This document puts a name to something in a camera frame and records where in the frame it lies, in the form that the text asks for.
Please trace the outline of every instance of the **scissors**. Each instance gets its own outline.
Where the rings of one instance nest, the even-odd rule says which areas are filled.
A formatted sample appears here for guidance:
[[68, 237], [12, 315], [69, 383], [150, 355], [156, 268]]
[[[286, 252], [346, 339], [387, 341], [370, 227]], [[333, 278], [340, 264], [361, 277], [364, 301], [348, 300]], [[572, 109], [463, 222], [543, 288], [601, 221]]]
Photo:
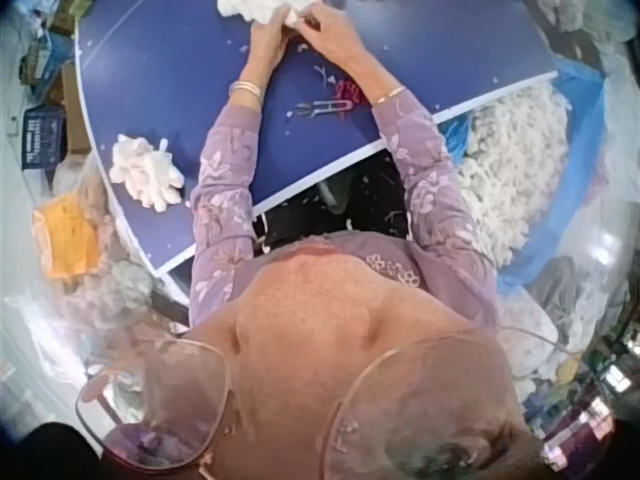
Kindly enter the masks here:
[[353, 109], [351, 100], [318, 100], [313, 103], [300, 103], [296, 105], [294, 113], [309, 118], [324, 113], [348, 112]]

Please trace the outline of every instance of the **purple floral blouse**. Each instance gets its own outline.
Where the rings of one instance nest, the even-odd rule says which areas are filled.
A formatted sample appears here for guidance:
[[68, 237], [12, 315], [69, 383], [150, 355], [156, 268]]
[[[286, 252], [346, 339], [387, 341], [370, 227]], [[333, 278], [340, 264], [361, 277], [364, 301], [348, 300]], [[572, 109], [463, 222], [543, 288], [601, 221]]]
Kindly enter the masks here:
[[[426, 290], [472, 322], [495, 325], [495, 270], [479, 253], [473, 220], [431, 115], [409, 91], [374, 106], [373, 115], [402, 177], [413, 239], [349, 231], [323, 241], [361, 258], [380, 275]], [[268, 261], [253, 258], [249, 193], [260, 120], [258, 112], [227, 105], [202, 152], [192, 194], [192, 326], [240, 295]]]

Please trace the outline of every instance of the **floral sleeve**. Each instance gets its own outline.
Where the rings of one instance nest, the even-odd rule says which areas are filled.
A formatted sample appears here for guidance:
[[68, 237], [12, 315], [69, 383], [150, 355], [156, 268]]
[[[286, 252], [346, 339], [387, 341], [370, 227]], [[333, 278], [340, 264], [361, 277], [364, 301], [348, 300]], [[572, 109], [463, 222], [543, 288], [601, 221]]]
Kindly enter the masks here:
[[[495, 270], [480, 253], [473, 220], [433, 118], [409, 91], [376, 105], [374, 115], [402, 177], [415, 243], [493, 303]], [[429, 278], [429, 272], [423, 273]]]
[[209, 132], [198, 186], [191, 196], [196, 255], [192, 270], [191, 326], [206, 320], [231, 295], [233, 273], [253, 258], [251, 193], [260, 114], [227, 105]]

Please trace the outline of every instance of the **eyeglasses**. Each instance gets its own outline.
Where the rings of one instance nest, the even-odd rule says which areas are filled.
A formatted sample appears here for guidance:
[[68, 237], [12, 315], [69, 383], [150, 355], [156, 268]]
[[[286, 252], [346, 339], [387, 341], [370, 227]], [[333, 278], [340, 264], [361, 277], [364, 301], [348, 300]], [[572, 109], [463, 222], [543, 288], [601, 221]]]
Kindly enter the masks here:
[[[490, 469], [509, 448], [509, 415], [519, 414], [512, 388], [504, 354], [475, 330], [387, 352], [319, 432], [318, 478], [437, 479]], [[121, 466], [195, 469], [208, 480], [218, 446], [241, 423], [224, 355], [188, 340], [141, 342], [89, 380], [76, 412]]]

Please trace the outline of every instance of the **woman's left hand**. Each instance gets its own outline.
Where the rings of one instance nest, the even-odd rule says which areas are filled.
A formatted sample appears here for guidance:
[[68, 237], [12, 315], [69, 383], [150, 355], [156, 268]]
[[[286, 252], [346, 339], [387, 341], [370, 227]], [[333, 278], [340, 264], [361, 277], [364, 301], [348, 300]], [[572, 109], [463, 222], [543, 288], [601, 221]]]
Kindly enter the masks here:
[[288, 14], [289, 7], [282, 5], [273, 13], [268, 24], [254, 23], [251, 26], [249, 59], [241, 79], [256, 84], [263, 91], [282, 60], [289, 42], [289, 37], [283, 30]]

